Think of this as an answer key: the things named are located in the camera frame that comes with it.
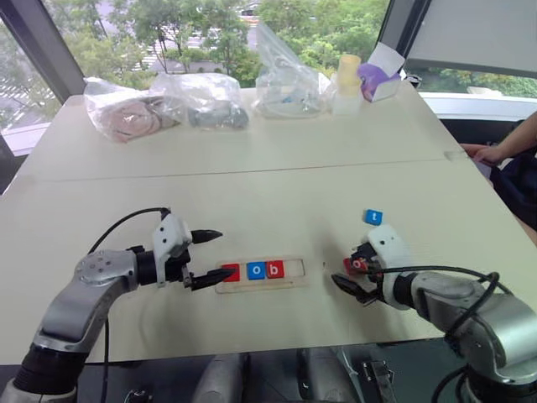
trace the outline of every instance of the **plastic bag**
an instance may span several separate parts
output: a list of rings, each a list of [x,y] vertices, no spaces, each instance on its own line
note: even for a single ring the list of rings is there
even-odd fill
[[[200,128],[245,128],[248,114],[242,107],[241,87],[230,76],[218,73],[159,74],[149,92],[171,95],[185,105],[189,123]],[[173,105],[167,105],[173,111]]]
[[[257,27],[263,69],[254,107],[267,118],[312,118],[328,106],[330,80],[307,65],[265,24]]]
[[[96,129],[109,139],[126,143],[181,121],[180,100],[150,95],[100,78],[86,78],[84,100]]]

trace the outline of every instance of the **person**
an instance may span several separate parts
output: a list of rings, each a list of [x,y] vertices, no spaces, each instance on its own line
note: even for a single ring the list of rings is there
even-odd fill
[[[513,132],[511,132],[509,136],[507,136],[498,145],[461,144],[461,147],[474,161],[481,162],[492,167],[496,167],[507,158],[515,157],[523,153],[524,151],[537,147],[537,112],[533,113],[529,118],[522,122]],[[525,183],[522,186],[519,184],[520,181],[514,181],[513,183],[515,185],[519,185],[519,192],[523,194],[524,205],[528,206],[530,204],[534,207],[537,205],[537,200],[535,200],[535,192],[537,189],[537,160],[535,159],[534,155],[532,157],[526,155],[525,157]],[[516,171],[520,172],[520,163],[517,162],[516,164]],[[491,181],[493,182],[494,188],[497,191],[499,190],[498,188],[502,185],[500,183],[501,180],[504,180],[504,178],[502,177],[502,171],[498,170],[497,168],[493,168]],[[535,231],[533,225],[528,225],[529,220],[531,220],[531,223],[533,223],[534,221],[534,219],[531,218],[532,214],[534,215],[534,218],[537,217],[537,211],[532,210],[526,212],[525,217],[521,217],[521,214],[518,213],[517,206],[514,206],[512,202],[513,198],[510,197],[509,200],[506,200],[506,198],[500,191],[498,191],[498,194],[504,199],[509,209],[514,212],[515,216],[517,216],[517,219],[520,222],[520,225],[524,228],[524,231],[528,234],[528,236],[537,246],[537,231]]]

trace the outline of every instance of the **purple object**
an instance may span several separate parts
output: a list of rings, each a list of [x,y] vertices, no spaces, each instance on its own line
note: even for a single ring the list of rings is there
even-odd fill
[[[399,73],[388,77],[384,70],[375,65],[364,63],[358,67],[358,76],[362,80],[362,94],[368,101],[372,101],[377,86],[386,81],[400,80]]]

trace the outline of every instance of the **white table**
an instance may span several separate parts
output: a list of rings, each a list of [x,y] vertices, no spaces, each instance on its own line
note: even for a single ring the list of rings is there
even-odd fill
[[[220,133],[200,137],[183,133],[176,141],[183,145],[177,151],[184,159],[176,160],[175,166],[166,159],[173,153],[166,151],[164,143],[168,139],[168,148],[175,147],[171,133],[124,146],[102,142],[85,129],[88,156],[82,159],[73,150],[81,157],[75,160],[63,152],[66,147],[57,148],[59,139],[67,138],[65,121],[71,115],[83,121],[80,107],[70,102],[0,200],[0,317],[6,341],[0,363],[20,361],[47,305],[104,229],[131,211],[151,206],[170,206],[191,228],[225,233],[217,241],[192,248],[192,271],[200,274],[223,260],[294,255],[305,262],[307,286],[237,294],[217,294],[213,289],[191,293],[182,284],[160,290],[142,287],[122,296],[111,310],[112,360],[439,336],[415,312],[396,311],[381,303],[362,308],[331,283],[329,274],[341,270],[342,259],[371,228],[362,222],[366,208],[384,211],[384,221],[408,242],[416,264],[458,265],[485,273],[496,270],[502,282],[537,309],[533,292],[537,271],[532,270],[537,249],[512,214],[472,162],[462,157],[417,94],[405,86],[391,107],[387,105],[368,105],[361,121],[369,121],[370,114],[377,116],[376,107],[391,109],[393,115],[408,119],[406,131],[397,133],[400,128],[384,126],[386,118],[378,128],[370,128],[377,136],[357,131],[354,139],[347,134],[354,128],[350,123],[319,124],[342,128],[339,133],[324,133],[325,138],[315,124],[304,121],[310,140],[304,142],[302,154],[290,147],[293,153],[276,162],[263,157],[262,144],[276,155],[278,145],[297,145],[295,136],[305,141],[305,134],[289,131],[285,137],[271,139],[271,128],[282,128],[284,123],[254,122],[266,132],[236,139],[235,147],[246,153],[241,168],[233,162],[239,153],[220,141]],[[330,122],[331,117],[321,120]],[[297,122],[289,124],[300,127]],[[214,165],[208,170],[200,161],[210,159],[203,154],[196,158],[196,153],[211,146],[210,139],[216,139],[213,154],[219,155],[226,169]],[[321,152],[330,139],[336,139],[334,147],[342,160],[338,161],[335,150],[327,150],[327,155]],[[423,142],[405,146],[414,156],[396,159],[393,143],[382,146],[378,139],[394,139],[401,147],[419,139]],[[360,142],[368,144],[369,153],[354,155],[345,146]],[[133,156],[143,153],[144,144],[163,151],[166,158],[146,152],[147,158],[133,170],[119,163],[112,169],[113,150],[119,160],[133,161]],[[191,156],[185,152],[187,147],[195,150]],[[248,158],[250,152],[259,159]],[[60,169],[67,162],[72,169]],[[149,246],[157,221],[150,216],[132,220],[103,247]],[[100,340],[90,360],[101,359]]]

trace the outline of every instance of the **robotic arm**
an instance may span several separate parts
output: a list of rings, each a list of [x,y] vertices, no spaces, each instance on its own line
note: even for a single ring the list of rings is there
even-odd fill
[[[138,246],[129,250],[99,250],[75,268],[71,282],[52,301],[35,333],[15,379],[8,383],[1,403],[73,402],[80,375],[112,303],[139,285],[182,281],[199,290],[219,283],[232,270],[211,270],[195,277],[186,265],[188,247],[222,234],[190,231],[171,213],[154,231],[154,251]]]
[[[380,300],[400,310],[414,308],[447,332],[448,343],[468,362],[467,389],[474,398],[535,401],[537,315],[521,300],[510,292],[491,294],[461,322],[485,294],[481,282],[430,271],[434,266],[427,271],[387,273],[384,269],[412,266],[409,250],[388,225],[371,231],[349,263],[351,269],[369,275],[333,275],[340,289],[364,305]],[[368,270],[378,265],[382,270]]]

